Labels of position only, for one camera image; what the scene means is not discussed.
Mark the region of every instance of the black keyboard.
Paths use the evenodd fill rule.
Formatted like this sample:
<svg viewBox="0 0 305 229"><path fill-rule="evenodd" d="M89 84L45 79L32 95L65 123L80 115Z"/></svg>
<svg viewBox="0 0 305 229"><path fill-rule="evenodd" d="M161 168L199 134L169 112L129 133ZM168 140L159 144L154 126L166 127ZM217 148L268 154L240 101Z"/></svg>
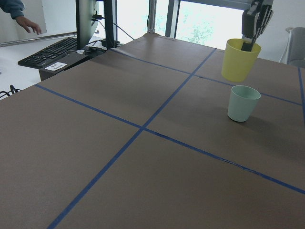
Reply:
<svg viewBox="0 0 305 229"><path fill-rule="evenodd" d="M56 62L62 57L65 57L67 51L76 49L77 39L74 37L67 37L31 56L22 59L21 61L18 61L18 65L37 69L43 68L49 64Z"/></svg>

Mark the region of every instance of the monitor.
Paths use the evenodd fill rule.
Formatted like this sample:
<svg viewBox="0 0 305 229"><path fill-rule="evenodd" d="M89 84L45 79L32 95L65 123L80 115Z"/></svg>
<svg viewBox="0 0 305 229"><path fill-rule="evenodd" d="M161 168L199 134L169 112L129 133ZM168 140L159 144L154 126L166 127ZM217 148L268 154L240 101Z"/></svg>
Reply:
<svg viewBox="0 0 305 229"><path fill-rule="evenodd" d="M76 0L76 35L77 49L83 49L96 31L98 22L92 16L98 14L99 5L96 0Z"/></svg>

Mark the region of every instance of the window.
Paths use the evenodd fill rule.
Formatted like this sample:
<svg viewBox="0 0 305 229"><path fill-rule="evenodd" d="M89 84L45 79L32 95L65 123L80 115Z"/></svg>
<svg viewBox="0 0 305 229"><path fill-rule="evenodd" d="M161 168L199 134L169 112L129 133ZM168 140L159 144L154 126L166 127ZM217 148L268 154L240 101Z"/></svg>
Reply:
<svg viewBox="0 0 305 229"><path fill-rule="evenodd" d="M157 0L155 32L165 36L168 0ZM139 38L147 32L149 0L117 0L118 26L133 38ZM121 43L132 39L118 29L118 40Z"/></svg>
<svg viewBox="0 0 305 229"><path fill-rule="evenodd" d="M99 14L104 16L104 4L103 2L98 2L99 3ZM96 32L94 34L94 36L96 37L100 37L100 38L105 38L106 37L106 33L105 33L105 20L100 20L100 23L98 23L97 28L96 28Z"/></svg>
<svg viewBox="0 0 305 229"><path fill-rule="evenodd" d="M242 37L243 10L181 1L176 38L225 49L230 38Z"/></svg>

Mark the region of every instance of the yellow cup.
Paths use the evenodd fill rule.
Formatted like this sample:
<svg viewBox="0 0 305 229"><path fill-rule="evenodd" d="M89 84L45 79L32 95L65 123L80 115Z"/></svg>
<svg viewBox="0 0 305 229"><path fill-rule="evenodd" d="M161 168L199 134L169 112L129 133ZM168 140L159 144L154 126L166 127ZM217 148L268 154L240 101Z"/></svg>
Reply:
<svg viewBox="0 0 305 229"><path fill-rule="evenodd" d="M261 47L254 43L251 52L242 51L243 39L229 39L224 51L222 76L232 82L242 82L252 69Z"/></svg>

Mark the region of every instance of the white label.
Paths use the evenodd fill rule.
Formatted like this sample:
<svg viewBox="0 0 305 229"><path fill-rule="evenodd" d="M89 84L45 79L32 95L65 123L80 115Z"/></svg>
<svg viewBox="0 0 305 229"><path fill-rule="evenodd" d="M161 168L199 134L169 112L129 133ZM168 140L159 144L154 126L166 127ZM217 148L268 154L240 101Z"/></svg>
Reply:
<svg viewBox="0 0 305 229"><path fill-rule="evenodd" d="M60 68L63 68L66 65L67 65L66 63L56 62L56 63L52 64L51 66L46 67L45 69L51 70L51 71L56 71L56 70L58 70Z"/></svg>

